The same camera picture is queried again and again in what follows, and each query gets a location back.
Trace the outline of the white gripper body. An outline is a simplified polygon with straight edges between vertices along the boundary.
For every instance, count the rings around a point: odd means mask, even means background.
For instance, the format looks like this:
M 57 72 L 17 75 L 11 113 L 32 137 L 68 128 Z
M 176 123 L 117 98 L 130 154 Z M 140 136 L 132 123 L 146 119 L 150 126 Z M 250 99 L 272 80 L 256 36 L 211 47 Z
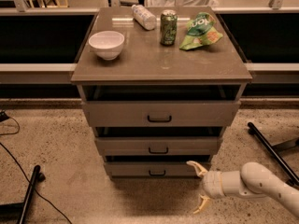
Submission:
M 223 197 L 221 172 L 210 171 L 207 172 L 202 179 L 202 188 L 206 196 L 212 199 L 219 199 Z

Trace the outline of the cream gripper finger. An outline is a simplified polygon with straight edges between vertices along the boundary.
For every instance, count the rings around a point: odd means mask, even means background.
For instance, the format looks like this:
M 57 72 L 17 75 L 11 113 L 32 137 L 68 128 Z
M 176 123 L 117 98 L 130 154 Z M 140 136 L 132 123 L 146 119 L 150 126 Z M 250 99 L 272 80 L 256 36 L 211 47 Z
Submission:
M 208 170 L 199 162 L 187 161 L 187 164 L 194 168 L 194 171 L 198 177 L 204 177 L 208 173 Z
M 199 195 L 199 199 L 200 202 L 196 209 L 193 211 L 194 214 L 199 214 L 200 212 L 202 212 L 210 203 L 210 198 L 206 195 Z

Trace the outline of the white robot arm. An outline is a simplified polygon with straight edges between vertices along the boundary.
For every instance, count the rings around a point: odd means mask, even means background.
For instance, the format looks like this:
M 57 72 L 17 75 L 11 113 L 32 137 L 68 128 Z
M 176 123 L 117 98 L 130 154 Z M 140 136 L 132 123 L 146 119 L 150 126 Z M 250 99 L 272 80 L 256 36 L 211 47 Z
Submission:
M 187 161 L 201 178 L 200 213 L 212 199 L 235 196 L 241 199 L 272 198 L 295 217 L 299 217 L 299 190 L 284 183 L 269 169 L 257 162 L 247 162 L 239 171 L 208 171 L 196 161 Z

